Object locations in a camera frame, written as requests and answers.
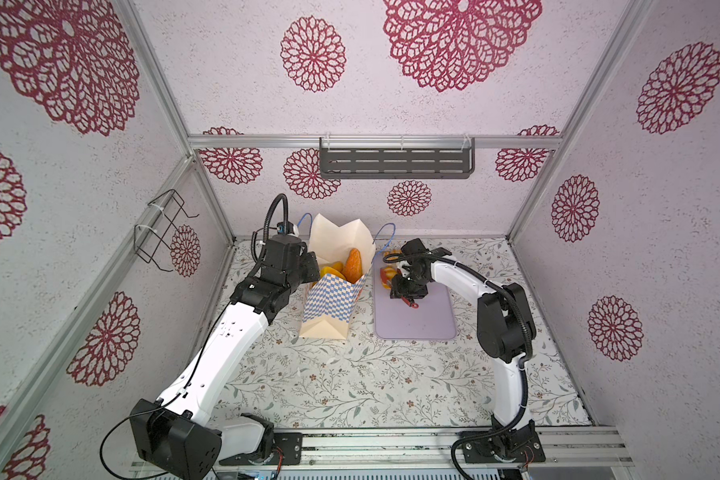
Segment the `red kitchen tongs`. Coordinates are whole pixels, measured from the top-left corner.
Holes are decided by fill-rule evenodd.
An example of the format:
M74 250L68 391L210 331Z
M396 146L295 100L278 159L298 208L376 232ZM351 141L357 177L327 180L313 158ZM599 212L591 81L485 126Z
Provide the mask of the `red kitchen tongs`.
M407 299L407 298L402 298L402 301L403 301L408 307L410 307L410 308L413 308L413 309L418 309L418 308L419 308L419 305L416 303L415 300L411 300L411 299Z

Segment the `twisted light bread roll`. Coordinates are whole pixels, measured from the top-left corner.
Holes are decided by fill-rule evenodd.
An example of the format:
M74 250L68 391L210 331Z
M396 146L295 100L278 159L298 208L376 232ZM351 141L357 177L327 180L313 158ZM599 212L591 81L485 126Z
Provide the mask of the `twisted light bread roll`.
M398 264L405 260L405 256L403 255L401 250L393 250L389 253L386 253L383 257L383 261L386 264Z

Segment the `striped swirl bread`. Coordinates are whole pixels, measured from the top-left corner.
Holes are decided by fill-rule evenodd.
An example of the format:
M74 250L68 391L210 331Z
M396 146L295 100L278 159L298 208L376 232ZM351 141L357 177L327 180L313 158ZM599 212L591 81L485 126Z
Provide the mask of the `striped swirl bread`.
M345 280L346 277L343 274L343 267L344 265L342 262L334 262L331 264L322 265L320 267L320 277L332 275L342 280Z

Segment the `blue checkered paper bag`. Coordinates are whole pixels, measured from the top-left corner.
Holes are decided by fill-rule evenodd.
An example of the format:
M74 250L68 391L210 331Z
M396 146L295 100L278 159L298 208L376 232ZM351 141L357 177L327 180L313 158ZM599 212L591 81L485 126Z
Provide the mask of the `blue checkered paper bag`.
M371 267L380 248L371 230L356 219L338 225L318 214L312 221L308 251L314 252L320 267L342 262L352 248L362 254L363 277L355 284L332 275L308 283L299 336L310 339L345 340L349 337L350 321Z

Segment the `long orange bread loaf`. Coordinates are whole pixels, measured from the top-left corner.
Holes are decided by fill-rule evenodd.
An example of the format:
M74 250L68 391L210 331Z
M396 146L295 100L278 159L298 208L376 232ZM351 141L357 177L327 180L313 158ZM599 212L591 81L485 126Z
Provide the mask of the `long orange bread loaf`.
M364 273L362 254L359 249L352 248L344 263L342 274L348 282L355 284Z

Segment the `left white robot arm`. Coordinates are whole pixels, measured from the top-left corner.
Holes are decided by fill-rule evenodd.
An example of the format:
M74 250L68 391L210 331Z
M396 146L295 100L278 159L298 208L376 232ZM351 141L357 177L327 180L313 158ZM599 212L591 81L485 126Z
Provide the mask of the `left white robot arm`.
M265 240L252 271L235 287L200 351L154 401L128 416L138 457L180 479L202 479L220 460L271 458L274 426L242 414L222 428L209 423L225 385L257 339L302 284L319 278L314 253L293 234Z

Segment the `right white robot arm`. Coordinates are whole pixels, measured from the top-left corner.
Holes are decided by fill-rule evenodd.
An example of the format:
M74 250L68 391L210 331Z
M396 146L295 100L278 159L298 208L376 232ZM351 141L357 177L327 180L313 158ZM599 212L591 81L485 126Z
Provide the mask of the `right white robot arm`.
M422 299L428 285L438 283L476 305L476 338L494 362L495 386L501 396L496 399L490 429L467 435L454 446L507 438L529 426L526 363L534 354L536 327L524 289L517 283L498 285L449 250L429 249L419 239L408 241L398 253L386 253L383 262L399 270L390 281L392 298Z

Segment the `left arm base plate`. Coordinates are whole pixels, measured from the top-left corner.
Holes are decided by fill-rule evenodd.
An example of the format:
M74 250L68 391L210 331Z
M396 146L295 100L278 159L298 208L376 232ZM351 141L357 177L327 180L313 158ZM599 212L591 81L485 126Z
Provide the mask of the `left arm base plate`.
M243 453L226 458L220 458L221 466L295 466L301 463L304 435L302 432L277 432L265 437L269 446L254 453Z

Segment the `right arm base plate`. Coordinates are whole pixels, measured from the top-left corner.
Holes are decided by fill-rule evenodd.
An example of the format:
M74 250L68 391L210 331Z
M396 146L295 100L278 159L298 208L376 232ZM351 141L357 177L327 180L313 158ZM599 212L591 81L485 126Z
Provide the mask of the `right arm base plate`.
M458 450L468 464L477 463L543 463L546 454L530 420L525 426L495 434L493 430L461 432Z

